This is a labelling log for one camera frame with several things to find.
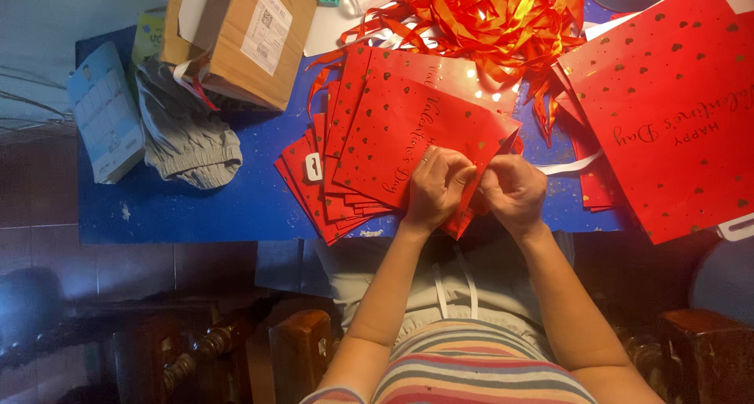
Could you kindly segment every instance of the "striped shirt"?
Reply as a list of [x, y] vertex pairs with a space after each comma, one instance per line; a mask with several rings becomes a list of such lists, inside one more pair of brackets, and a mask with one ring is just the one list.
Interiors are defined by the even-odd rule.
[[[320, 389], [302, 404], [363, 403], [344, 387]], [[445, 319], [398, 344], [371, 402], [596, 403], [568, 371], [508, 329]]]

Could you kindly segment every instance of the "gray pants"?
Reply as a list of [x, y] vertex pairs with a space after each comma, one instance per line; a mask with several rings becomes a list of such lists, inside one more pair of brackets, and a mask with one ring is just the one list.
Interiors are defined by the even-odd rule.
[[[573, 236], [561, 231], [553, 235], [573, 265]], [[321, 240], [315, 242], [317, 255], [333, 288], [335, 304], [343, 313], [344, 330], [351, 324], [353, 314], [391, 243], [392, 238], [346, 238], [330, 247]], [[441, 320], [443, 297], [448, 318], [471, 317], [472, 288], [464, 272], [466, 266], [476, 286], [478, 319], [516, 332], [552, 359], [529, 272], [523, 255], [509, 236], [501, 236], [463, 252], [465, 262], [459, 261], [452, 249], [432, 252], [428, 248], [432, 245], [425, 246], [419, 258], [396, 344], [417, 329]], [[433, 269], [434, 264], [439, 266], [441, 288], [435, 282], [437, 269]]]

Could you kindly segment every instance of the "stack of paper bags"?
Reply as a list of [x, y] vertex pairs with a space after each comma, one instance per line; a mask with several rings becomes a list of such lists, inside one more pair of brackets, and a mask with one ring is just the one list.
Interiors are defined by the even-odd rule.
[[[520, 123], [508, 117], [516, 90], [480, 79], [472, 61], [353, 45], [342, 78], [328, 86], [327, 112], [275, 165], [332, 244], [372, 217], [408, 208], [411, 172], [430, 144], [458, 150], [477, 176], [442, 226], [457, 239], [486, 211], [471, 197], [489, 161], [514, 145], [520, 151]], [[313, 153], [321, 180], [308, 177]]]
[[558, 60], [577, 154], [597, 140], [653, 243], [754, 212], [754, 7], [729, 1], [662, 1]]

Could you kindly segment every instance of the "wall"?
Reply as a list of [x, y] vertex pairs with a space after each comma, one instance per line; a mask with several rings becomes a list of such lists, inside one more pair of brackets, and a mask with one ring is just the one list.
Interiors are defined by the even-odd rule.
[[[34, 78], [57, 87], [0, 76], [0, 90], [70, 110], [64, 90], [74, 70], [75, 42], [137, 23], [138, 15], [163, 0], [0, 0], [0, 74]], [[0, 99], [0, 117], [57, 117], [29, 104]], [[7, 128], [28, 126], [0, 120]]]

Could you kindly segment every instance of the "qr code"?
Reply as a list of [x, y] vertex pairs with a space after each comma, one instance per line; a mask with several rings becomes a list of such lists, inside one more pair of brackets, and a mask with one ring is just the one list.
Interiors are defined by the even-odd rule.
[[267, 28], [270, 28], [270, 24], [272, 24], [272, 14], [267, 9], [262, 9], [262, 24]]

